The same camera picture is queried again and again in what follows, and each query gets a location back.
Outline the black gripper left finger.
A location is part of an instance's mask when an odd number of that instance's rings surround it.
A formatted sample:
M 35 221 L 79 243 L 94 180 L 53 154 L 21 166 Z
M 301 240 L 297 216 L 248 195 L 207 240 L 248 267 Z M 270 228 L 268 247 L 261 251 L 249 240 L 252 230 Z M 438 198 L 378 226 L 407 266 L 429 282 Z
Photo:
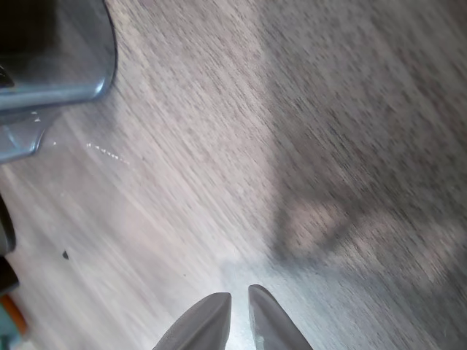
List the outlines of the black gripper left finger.
M 224 350 L 231 325 L 231 294 L 216 292 L 191 306 L 163 335 L 154 350 Z

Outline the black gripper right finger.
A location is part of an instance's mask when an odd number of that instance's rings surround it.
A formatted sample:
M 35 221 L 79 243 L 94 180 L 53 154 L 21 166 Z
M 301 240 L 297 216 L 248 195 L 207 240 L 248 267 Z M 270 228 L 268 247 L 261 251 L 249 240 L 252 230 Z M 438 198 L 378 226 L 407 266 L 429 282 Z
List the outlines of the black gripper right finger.
M 313 349 L 265 287 L 259 284 L 250 285 L 248 300 L 250 325 L 256 349 Z

